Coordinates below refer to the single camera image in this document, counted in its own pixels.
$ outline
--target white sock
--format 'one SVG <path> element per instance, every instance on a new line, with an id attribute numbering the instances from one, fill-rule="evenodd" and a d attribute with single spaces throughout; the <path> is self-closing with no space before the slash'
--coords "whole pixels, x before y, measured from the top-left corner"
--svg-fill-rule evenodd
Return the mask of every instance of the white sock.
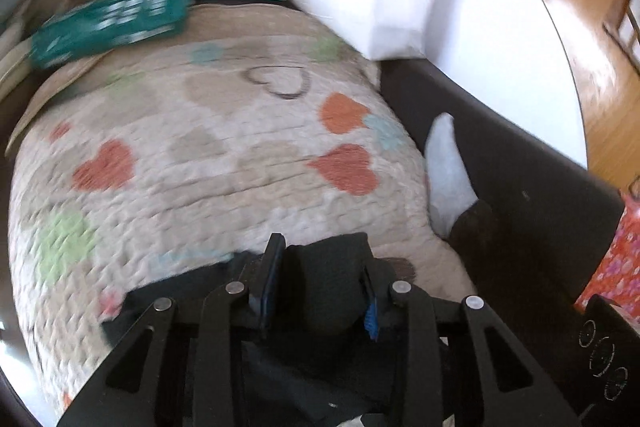
<path id="1" fill-rule="evenodd" d="M 456 146 L 453 117 L 449 113 L 444 112 L 433 121 L 424 157 L 429 179 L 431 228 L 446 239 L 460 215 L 478 201 Z"/>

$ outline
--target red fabric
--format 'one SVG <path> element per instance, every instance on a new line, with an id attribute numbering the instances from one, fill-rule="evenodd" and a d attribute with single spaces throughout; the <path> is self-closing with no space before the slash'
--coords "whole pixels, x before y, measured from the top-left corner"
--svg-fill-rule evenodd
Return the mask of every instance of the red fabric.
<path id="1" fill-rule="evenodd" d="M 622 194 L 625 210 L 616 235 L 598 269 L 575 305 L 583 310 L 591 296 L 615 301 L 640 320 L 640 201 Z"/>

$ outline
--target black cloth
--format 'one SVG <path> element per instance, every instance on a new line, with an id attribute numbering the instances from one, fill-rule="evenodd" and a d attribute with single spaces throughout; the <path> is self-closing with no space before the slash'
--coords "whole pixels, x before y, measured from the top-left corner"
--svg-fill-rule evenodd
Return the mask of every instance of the black cloth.
<path id="1" fill-rule="evenodd" d="M 156 299 L 160 297 L 171 297 L 175 301 L 204 299 L 218 286 L 237 279 L 244 265 L 254 257 L 255 254 L 249 251 L 238 252 L 228 263 L 196 268 L 128 292 L 122 303 L 120 314 L 115 319 L 100 325 L 108 343 L 114 347 Z"/>
<path id="2" fill-rule="evenodd" d="M 617 190 L 486 107 L 428 60 L 383 61 L 380 92 L 421 151 L 434 118 L 453 116 L 471 184 L 509 232 L 506 261 L 516 262 L 513 250 L 526 251 L 554 293 L 574 302 L 616 233 L 625 207 Z M 505 277 L 518 268 L 500 267 Z M 506 299 L 517 302 L 546 284 L 531 275 Z"/>
<path id="3" fill-rule="evenodd" d="M 286 249 L 270 333 L 259 343 L 241 343 L 244 399 L 251 425 L 332 427 L 364 413 L 388 411 L 401 347 L 396 341 L 372 341 L 364 328 L 369 302 L 362 274 L 371 258 L 365 233 Z M 228 263 L 131 291 L 120 315 L 102 324 L 108 341 L 117 344 L 157 298 L 171 297 L 178 305 L 203 298 L 237 280 L 254 259 L 252 253 L 236 253 Z M 374 262 L 391 283 L 390 265 Z M 194 339 L 190 349 L 196 343 Z M 193 392 L 189 391 L 192 380 L 193 367 L 188 367 L 187 393 Z"/>
<path id="4" fill-rule="evenodd" d="M 509 230 L 482 200 L 458 218 L 447 240 L 462 259 L 478 295 L 571 402 L 576 382 L 573 360 L 567 354 L 574 350 L 582 318 L 570 297 L 540 267 L 535 251 L 514 248 Z"/>

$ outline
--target heart pattern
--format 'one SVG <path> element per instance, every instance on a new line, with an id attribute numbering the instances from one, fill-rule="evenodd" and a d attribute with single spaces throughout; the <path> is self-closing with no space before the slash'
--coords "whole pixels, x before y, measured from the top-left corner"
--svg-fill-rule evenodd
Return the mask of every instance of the heart pattern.
<path id="1" fill-rule="evenodd" d="M 110 131 L 157 114 L 162 107 L 158 94 L 143 81 L 143 73 L 114 73 L 109 86 L 104 89 L 105 98 L 82 120 L 95 131 Z"/>
<path id="2" fill-rule="evenodd" d="M 103 143 L 93 160 L 84 162 L 72 176 L 72 188 L 92 192 L 122 188 L 133 178 L 131 149 L 121 140 Z"/>
<path id="3" fill-rule="evenodd" d="M 265 86 L 268 93 L 283 100 L 305 96 L 311 88 L 311 77 L 303 66 L 256 66 L 243 72 L 246 80 Z"/>
<path id="4" fill-rule="evenodd" d="M 53 131 L 51 131 L 51 133 L 49 134 L 49 142 L 53 143 L 56 140 L 59 140 L 60 138 L 65 136 L 65 134 L 68 133 L 70 130 L 71 130 L 70 123 L 68 123 L 67 121 L 60 122 L 57 126 L 53 128 Z"/>
<path id="5" fill-rule="evenodd" d="M 320 37 L 311 48 L 309 58 L 316 62 L 337 62 L 344 55 L 345 47 L 340 37 Z"/>
<path id="6" fill-rule="evenodd" d="M 369 109 L 351 100 L 341 92 L 333 92 L 320 107 L 320 120 L 333 134 L 346 134 L 357 127 L 364 127 L 362 119 Z"/>
<path id="7" fill-rule="evenodd" d="M 169 154 L 176 163 L 216 158 L 225 152 L 224 142 L 208 133 L 203 126 L 176 138 L 169 146 Z"/>
<path id="8" fill-rule="evenodd" d="M 204 42 L 191 52 L 191 64 L 207 64 L 222 58 L 222 48 L 215 42 Z"/>
<path id="9" fill-rule="evenodd" d="M 187 100 L 220 116 L 248 107 L 262 92 L 260 86 L 245 82 L 239 73 L 214 70 L 192 74 L 184 81 L 184 89 Z"/>
<path id="10" fill-rule="evenodd" d="M 352 196 L 365 196 L 378 187 L 378 178 L 369 168 L 370 156 L 364 147 L 346 143 L 310 161 L 334 187 Z"/>
<path id="11" fill-rule="evenodd" d="M 38 275 L 53 286 L 95 248 L 95 230 L 78 212 L 54 212 L 38 230 Z"/>
<path id="12" fill-rule="evenodd" d="M 376 114 L 368 114 L 362 118 L 362 123 L 375 131 L 378 143 L 383 151 L 394 151 L 406 142 L 404 130 L 396 122 L 382 118 Z"/>

